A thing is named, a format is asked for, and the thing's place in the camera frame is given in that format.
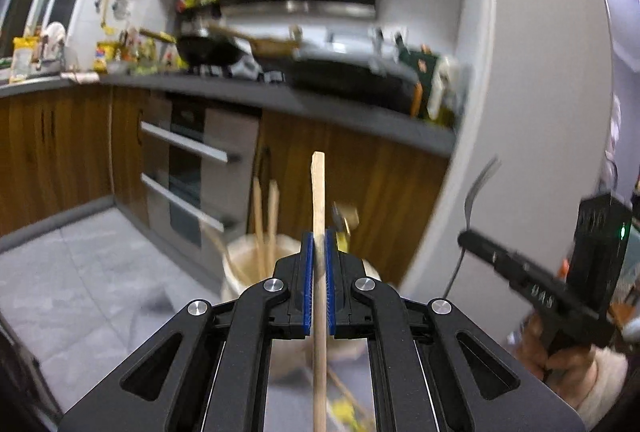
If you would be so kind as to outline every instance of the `countertop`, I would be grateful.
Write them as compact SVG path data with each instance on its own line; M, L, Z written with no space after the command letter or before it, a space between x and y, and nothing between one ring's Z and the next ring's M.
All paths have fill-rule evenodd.
M388 109L300 91L283 84L185 75L104 75L100 77L100 84L171 91L266 108L334 123L445 157L451 155L456 142L455 134L450 129L411 119ZM74 85L76 83L71 80L61 78L37 78L0 85L0 98Z

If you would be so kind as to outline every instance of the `metal screw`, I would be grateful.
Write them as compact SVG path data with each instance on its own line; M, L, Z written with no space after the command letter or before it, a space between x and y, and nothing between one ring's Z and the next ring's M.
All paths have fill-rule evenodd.
M189 304L187 311L194 317L207 312L207 303L204 300L194 300Z
M356 281L356 288L360 291L371 291L376 287L376 281L369 277L361 277Z
M262 286L265 288L265 290L275 293L276 291L280 291L282 288L284 288L284 282L280 279L267 279L266 281L264 281L264 284L262 284Z
M449 301L439 298L438 300L431 302L431 309L433 309L433 312L438 315L448 315L451 313L451 304Z

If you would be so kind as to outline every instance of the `human hand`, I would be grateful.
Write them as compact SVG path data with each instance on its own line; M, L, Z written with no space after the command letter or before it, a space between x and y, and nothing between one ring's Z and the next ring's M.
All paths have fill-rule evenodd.
M598 378L595 348L576 346L549 357L540 342L541 335L542 320L534 314L524 328L522 342L514 355L539 380L543 380L546 370L562 371L562 376L549 381L548 386L575 409L591 392Z

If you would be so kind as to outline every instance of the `upper wooden cabinet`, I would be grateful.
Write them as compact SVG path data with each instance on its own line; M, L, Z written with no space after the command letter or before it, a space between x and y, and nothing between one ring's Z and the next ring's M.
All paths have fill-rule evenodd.
M144 165L140 120L148 98L148 90L114 87L111 122L113 193L118 203L147 226L146 190L140 180Z
M0 100L0 235L111 193L108 111L100 86Z
M336 125L263 111L255 173L280 188L278 231L296 239L312 224L311 155L325 153L326 222L334 201L357 208L351 252L399 283L420 243L448 160Z

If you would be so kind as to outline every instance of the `baseboard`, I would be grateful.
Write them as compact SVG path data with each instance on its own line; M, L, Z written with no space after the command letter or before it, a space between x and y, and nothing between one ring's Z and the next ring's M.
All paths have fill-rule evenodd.
M102 212L114 205L115 201L113 195L108 195L89 201L88 203L72 208L71 210L60 212L59 214L55 214L54 216L38 221L37 223L21 228L20 230L16 230L15 232L11 232L10 234L0 237L0 253L19 247L36 237L48 234L60 227L75 223L80 219L92 216L98 212Z
M131 210L126 206L116 201L116 207L135 228L144 235L160 252L164 253L169 259L171 259L178 268L184 271L187 275L200 282L205 288L211 292L219 295L222 290L222 280L213 276L209 271L200 266L198 263L192 261L189 257L179 252L175 247L171 246L162 237L152 231L146 226L140 219L138 219Z

